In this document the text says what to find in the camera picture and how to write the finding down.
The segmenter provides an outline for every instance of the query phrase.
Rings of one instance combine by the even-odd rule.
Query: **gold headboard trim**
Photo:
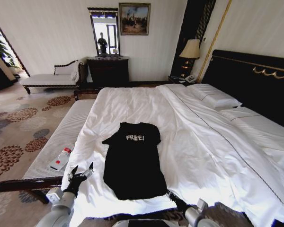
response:
[[[220,57],[220,56],[216,56],[216,55],[213,55],[213,57],[215,57],[215,58],[223,58],[223,59],[227,59],[227,60],[231,60],[231,61],[237,61],[237,62],[249,64],[249,65],[254,65],[254,66],[259,66],[259,67],[263,67],[263,68],[268,68],[268,69],[284,72],[284,69],[282,69],[282,68],[277,68],[277,67],[273,67],[273,66],[269,66],[269,65],[261,65],[261,64],[256,64],[256,63],[249,62],[249,61],[241,61],[241,60],[237,60],[237,59],[233,59],[233,58],[225,58],[225,57]]]
[[[267,73],[267,72],[265,71],[265,69],[263,69],[263,70],[261,70],[261,71],[257,71],[256,67],[254,67],[252,70],[253,70],[254,73],[256,73],[256,74],[264,74],[264,76],[274,76],[274,78],[276,78],[276,79],[284,79],[284,76],[280,77],[280,76],[278,76],[278,75],[276,74],[276,72]]]

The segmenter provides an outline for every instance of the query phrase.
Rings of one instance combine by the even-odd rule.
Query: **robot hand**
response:
[[[70,174],[68,180],[70,184],[63,191],[62,198],[52,206],[52,211],[45,215],[36,227],[68,227],[72,217],[74,201],[78,196],[80,184],[89,178],[93,173],[93,163],[89,169],[81,174],[75,174],[78,169],[76,166]]]
[[[202,199],[199,199],[197,208],[195,209],[171,191],[168,190],[167,194],[176,203],[177,208],[183,212],[183,217],[189,222],[189,227],[219,227],[219,225],[210,219],[206,219],[203,215],[204,211],[208,208],[208,204]]]

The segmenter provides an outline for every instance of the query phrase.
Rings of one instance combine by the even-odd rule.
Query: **painting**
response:
[[[148,35],[151,5],[119,3],[121,35]]]

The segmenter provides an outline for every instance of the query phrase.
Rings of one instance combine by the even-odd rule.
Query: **bench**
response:
[[[0,182],[0,192],[24,190],[38,198],[42,203],[48,203],[47,197],[40,189],[60,187],[66,167],[64,166],[60,171],[56,171],[48,165],[67,144],[75,144],[94,102],[93,99],[76,101],[23,178]]]

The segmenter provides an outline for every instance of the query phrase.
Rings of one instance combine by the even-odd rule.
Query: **white wall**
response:
[[[151,3],[148,36],[120,36],[131,81],[167,80],[187,0],[0,0],[0,27],[31,75],[97,54],[87,7]]]
[[[217,0],[193,73],[199,74],[229,0]],[[284,57],[284,0],[232,0],[214,49]],[[202,72],[206,72],[209,60]]]

